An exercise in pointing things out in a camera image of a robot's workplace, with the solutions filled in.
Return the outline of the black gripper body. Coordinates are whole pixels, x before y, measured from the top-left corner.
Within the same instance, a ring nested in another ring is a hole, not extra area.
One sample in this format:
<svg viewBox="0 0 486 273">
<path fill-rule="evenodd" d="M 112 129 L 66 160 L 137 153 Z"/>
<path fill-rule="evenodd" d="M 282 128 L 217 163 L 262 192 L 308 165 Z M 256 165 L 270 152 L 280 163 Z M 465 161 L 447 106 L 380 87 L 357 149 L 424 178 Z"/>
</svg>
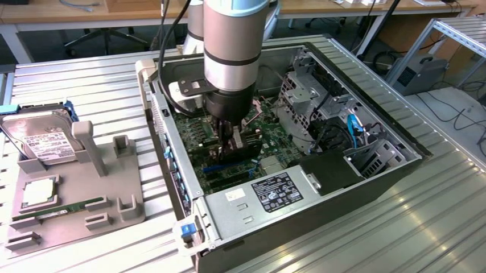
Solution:
<svg viewBox="0 0 486 273">
<path fill-rule="evenodd" d="M 232 125 L 240 124 L 248 115 L 254 85 L 234 92 L 218 90 L 205 94 L 205 109 L 220 121 L 229 122 Z"/>
</svg>

